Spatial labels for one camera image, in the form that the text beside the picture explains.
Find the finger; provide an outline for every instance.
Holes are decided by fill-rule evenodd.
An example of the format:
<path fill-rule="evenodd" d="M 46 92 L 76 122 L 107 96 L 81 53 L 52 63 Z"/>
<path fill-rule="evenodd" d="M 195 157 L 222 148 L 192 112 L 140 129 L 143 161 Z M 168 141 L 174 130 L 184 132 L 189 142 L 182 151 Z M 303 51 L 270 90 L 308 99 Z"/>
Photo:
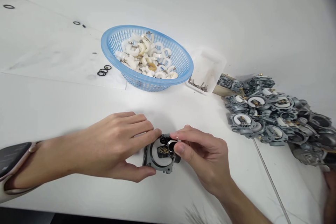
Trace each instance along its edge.
<path fill-rule="evenodd" d="M 130 112 L 114 113 L 112 115 L 115 117 L 129 117 L 129 116 L 134 116 L 135 113 L 130 111 Z"/>
<path fill-rule="evenodd" d="M 216 149 L 218 147 L 216 138 L 197 129 L 193 129 L 192 131 L 176 131 L 170 133 L 170 137 L 181 141 L 196 142 L 208 149 Z"/>
<path fill-rule="evenodd" d="M 124 121 L 128 124 L 140 123 L 146 120 L 147 118 L 144 116 L 144 114 L 132 115 L 124 118 Z"/>
<path fill-rule="evenodd" d="M 138 152 L 143 147 L 155 142 L 156 139 L 158 139 L 162 135 L 162 131 L 160 129 L 155 129 L 153 131 L 148 131 L 145 134 L 142 134 L 140 136 L 136 136 L 134 138 L 131 138 L 131 147 L 132 147 L 132 153 Z"/>
<path fill-rule="evenodd" d="M 198 175 L 205 174 L 206 161 L 201 158 L 189 145 L 178 142 L 174 145 L 174 152 L 187 161 Z"/>
<path fill-rule="evenodd" d="M 126 127 L 129 130 L 129 134 L 131 137 L 134 137 L 135 135 L 139 135 L 141 133 L 148 132 L 154 129 L 153 124 L 147 120 L 142 121 L 142 122 L 137 122 L 134 124 L 129 124 Z"/>
<path fill-rule="evenodd" d="M 156 170 L 153 167 L 137 167 L 133 164 L 126 163 L 124 166 L 121 166 L 117 170 L 113 171 L 113 178 L 139 183 L 145 178 L 155 174 Z"/>

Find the blue plastic basket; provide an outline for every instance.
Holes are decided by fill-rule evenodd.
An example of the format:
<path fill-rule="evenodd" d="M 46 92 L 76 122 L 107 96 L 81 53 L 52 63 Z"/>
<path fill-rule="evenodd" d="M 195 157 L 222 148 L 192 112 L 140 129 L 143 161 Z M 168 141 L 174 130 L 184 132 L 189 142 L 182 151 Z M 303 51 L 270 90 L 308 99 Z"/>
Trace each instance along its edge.
<path fill-rule="evenodd" d="M 115 57 L 114 52 L 116 50 L 122 51 L 121 43 L 123 40 L 130 38 L 133 32 L 141 35 L 147 31 L 154 33 L 154 42 L 160 41 L 164 47 L 171 49 L 170 59 L 178 73 L 176 79 L 158 79 L 143 75 L 128 68 Z M 101 49 L 106 58 L 121 72 L 129 83 L 149 92 L 161 91 L 172 85 L 183 83 L 190 78 L 194 70 L 194 64 L 189 53 L 179 43 L 158 31 L 142 26 L 123 25 L 108 29 L 101 38 Z"/>

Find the black o-ring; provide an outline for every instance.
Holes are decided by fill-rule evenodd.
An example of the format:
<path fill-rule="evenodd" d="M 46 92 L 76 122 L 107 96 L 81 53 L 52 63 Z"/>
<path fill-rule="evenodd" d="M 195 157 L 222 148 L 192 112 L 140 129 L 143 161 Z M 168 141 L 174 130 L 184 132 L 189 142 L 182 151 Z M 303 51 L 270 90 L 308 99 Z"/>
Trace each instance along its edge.
<path fill-rule="evenodd" d="M 3 5 L 6 9 L 15 9 L 13 5 Z"/>
<path fill-rule="evenodd" d="M 99 76 L 105 76 L 106 73 L 105 73 L 105 72 L 101 72 L 101 71 L 99 71 L 99 72 L 97 73 L 97 75 L 99 75 Z"/>

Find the white table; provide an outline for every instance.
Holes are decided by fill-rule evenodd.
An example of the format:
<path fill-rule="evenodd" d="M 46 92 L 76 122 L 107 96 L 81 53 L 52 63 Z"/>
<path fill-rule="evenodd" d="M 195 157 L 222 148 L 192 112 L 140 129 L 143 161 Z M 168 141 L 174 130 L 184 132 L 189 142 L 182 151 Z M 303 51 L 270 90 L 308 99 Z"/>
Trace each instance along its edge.
<path fill-rule="evenodd" d="M 43 46 L 50 34 L 73 32 L 72 20 L 24 0 L 8 2 L 27 13 L 5 19 L 0 8 L 1 25 L 12 27 L 1 33 L 2 67 Z M 80 32 L 97 33 L 90 28 Z M 66 134 L 121 111 L 144 113 L 164 133 L 190 124 L 227 141 L 239 187 L 271 221 L 287 223 L 253 142 L 231 131 L 229 112 L 217 95 L 206 97 L 184 84 L 149 93 L 132 86 L 111 89 L 11 74 L 0 74 L 0 87 L 0 147 Z M 140 166 L 142 152 L 127 161 Z M 158 172 L 138 184 L 71 175 L 1 206 L 158 223 L 187 223 L 186 210 L 197 209 L 210 223 L 218 218 L 229 223 L 185 162 L 174 165 L 170 175 Z"/>
<path fill-rule="evenodd" d="M 288 145 L 257 145 L 291 223 L 322 224 L 328 189 L 320 168 L 300 163 Z"/>

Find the white paper sheet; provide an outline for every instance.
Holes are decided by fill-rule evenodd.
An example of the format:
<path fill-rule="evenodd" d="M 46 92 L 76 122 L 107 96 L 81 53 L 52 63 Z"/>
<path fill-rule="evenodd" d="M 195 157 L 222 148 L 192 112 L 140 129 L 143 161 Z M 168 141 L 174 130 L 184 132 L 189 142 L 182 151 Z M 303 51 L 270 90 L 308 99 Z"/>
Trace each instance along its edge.
<path fill-rule="evenodd" d="M 66 33 L 61 39 L 57 37 L 58 39 L 53 39 L 48 45 L 23 55 L 15 64 L 1 72 L 109 88 L 126 88 L 126 80 L 101 51 L 100 39 Z M 112 69 L 105 76 L 98 76 L 97 72 L 105 65 L 110 65 Z"/>

